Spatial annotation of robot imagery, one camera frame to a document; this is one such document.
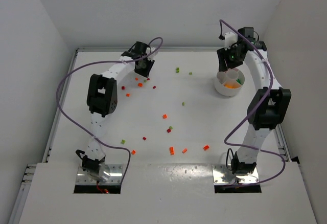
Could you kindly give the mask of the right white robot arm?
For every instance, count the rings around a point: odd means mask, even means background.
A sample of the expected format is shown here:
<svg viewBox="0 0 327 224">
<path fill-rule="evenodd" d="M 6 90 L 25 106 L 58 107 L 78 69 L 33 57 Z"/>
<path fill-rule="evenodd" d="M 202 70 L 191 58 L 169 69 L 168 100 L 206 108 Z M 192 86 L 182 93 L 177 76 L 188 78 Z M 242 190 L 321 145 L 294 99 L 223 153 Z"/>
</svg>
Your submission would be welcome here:
<svg viewBox="0 0 327 224">
<path fill-rule="evenodd" d="M 253 27 L 231 30 L 219 36 L 224 47 L 217 50 L 217 80 L 222 90 L 237 90 L 245 80 L 239 66 L 246 64 L 256 88 L 246 117 L 241 124 L 248 123 L 246 136 L 238 150 L 232 154 L 228 169 L 232 174 L 248 175 L 253 173 L 262 145 L 268 134 L 281 124 L 286 115 L 291 91 L 283 88 L 275 79 L 268 61 L 267 47 Z"/>
</svg>

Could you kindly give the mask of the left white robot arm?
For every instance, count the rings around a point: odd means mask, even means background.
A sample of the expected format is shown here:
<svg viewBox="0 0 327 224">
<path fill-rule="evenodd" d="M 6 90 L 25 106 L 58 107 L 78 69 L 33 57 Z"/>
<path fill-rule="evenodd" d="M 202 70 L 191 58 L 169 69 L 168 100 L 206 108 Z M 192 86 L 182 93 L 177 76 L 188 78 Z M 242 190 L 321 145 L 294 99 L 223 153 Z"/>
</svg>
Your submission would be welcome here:
<svg viewBox="0 0 327 224">
<path fill-rule="evenodd" d="M 100 138 L 105 134 L 108 122 L 118 105 L 118 84 L 131 72 L 149 77 L 158 48 L 137 41 L 129 50 L 123 52 L 117 63 L 101 74 L 91 75 L 86 103 L 91 113 L 91 139 L 87 149 L 80 156 L 82 169 L 90 177 L 104 182 L 110 176 L 105 164 L 105 152 Z"/>
</svg>

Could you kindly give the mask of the yellow-orange legos in bowl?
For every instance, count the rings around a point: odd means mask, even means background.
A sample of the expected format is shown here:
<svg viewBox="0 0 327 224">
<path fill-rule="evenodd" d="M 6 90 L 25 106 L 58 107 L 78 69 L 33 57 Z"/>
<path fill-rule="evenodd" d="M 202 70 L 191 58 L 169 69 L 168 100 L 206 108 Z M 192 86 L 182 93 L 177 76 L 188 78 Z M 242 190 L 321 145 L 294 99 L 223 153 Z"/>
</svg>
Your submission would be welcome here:
<svg viewBox="0 0 327 224">
<path fill-rule="evenodd" d="M 236 80 L 225 81 L 223 85 L 229 89 L 238 89 L 242 87 L 242 84 L 239 84 Z"/>
</svg>

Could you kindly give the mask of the white divided bowl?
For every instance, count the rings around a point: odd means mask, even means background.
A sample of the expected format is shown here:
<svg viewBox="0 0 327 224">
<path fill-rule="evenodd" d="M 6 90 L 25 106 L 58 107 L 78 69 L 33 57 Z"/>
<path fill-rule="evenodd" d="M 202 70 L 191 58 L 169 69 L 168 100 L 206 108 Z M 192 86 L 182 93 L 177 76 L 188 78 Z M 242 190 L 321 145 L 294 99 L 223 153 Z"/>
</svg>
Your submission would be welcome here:
<svg viewBox="0 0 327 224">
<path fill-rule="evenodd" d="M 214 87 L 216 91 L 227 97 L 237 95 L 244 83 L 244 74 L 237 68 L 225 72 L 218 72 L 214 79 Z"/>
</svg>

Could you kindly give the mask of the orange double lego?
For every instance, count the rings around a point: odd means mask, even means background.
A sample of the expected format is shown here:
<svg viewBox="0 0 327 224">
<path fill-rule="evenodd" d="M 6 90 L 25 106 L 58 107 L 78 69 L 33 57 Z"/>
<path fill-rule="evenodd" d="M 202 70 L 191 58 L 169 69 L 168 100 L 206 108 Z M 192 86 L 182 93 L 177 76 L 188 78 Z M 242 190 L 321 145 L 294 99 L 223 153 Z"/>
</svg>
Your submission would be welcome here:
<svg viewBox="0 0 327 224">
<path fill-rule="evenodd" d="M 170 147 L 169 148 L 169 152 L 170 152 L 170 155 L 174 155 L 174 148 L 173 147 Z"/>
</svg>

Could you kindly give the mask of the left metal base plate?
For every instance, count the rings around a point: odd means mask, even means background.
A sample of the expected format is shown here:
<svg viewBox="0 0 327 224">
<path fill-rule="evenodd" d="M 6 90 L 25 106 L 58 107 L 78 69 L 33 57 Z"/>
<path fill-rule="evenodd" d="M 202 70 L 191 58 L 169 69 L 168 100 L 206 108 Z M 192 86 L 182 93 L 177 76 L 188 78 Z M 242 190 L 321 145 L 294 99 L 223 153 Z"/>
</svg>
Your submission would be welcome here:
<svg viewBox="0 0 327 224">
<path fill-rule="evenodd" d="M 122 182 L 123 166 L 119 164 L 101 164 L 99 172 L 95 173 L 79 166 L 76 185 L 119 185 Z"/>
</svg>

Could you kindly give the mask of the metal base plate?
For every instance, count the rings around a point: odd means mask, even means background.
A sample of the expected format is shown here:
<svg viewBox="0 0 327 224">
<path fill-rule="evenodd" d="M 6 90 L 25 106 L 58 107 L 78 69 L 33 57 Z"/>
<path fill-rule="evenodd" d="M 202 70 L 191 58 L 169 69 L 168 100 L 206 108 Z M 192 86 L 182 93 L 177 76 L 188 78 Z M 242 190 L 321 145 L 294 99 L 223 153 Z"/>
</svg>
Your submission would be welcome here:
<svg viewBox="0 0 327 224">
<path fill-rule="evenodd" d="M 101 164 L 99 172 L 95 173 L 79 166 L 76 185 L 119 185 L 122 182 L 123 166 L 119 164 Z"/>
<path fill-rule="evenodd" d="M 232 171 L 227 169 L 225 165 L 212 165 L 213 181 L 215 186 L 229 185 L 249 185 L 260 181 L 257 169 L 254 169 L 250 174 L 232 174 Z"/>
</svg>

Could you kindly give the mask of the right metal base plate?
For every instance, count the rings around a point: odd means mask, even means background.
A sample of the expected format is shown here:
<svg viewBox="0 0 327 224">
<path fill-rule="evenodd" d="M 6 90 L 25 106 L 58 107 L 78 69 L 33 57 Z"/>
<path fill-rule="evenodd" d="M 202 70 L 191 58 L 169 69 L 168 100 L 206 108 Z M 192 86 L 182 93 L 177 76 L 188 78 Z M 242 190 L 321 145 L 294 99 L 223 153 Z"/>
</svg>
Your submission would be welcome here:
<svg viewBox="0 0 327 224">
<path fill-rule="evenodd" d="M 225 165 L 212 165 L 213 181 L 215 186 L 229 185 L 249 185 L 260 181 L 257 169 L 254 169 L 250 174 L 232 174 L 232 171 L 227 169 Z"/>
</svg>

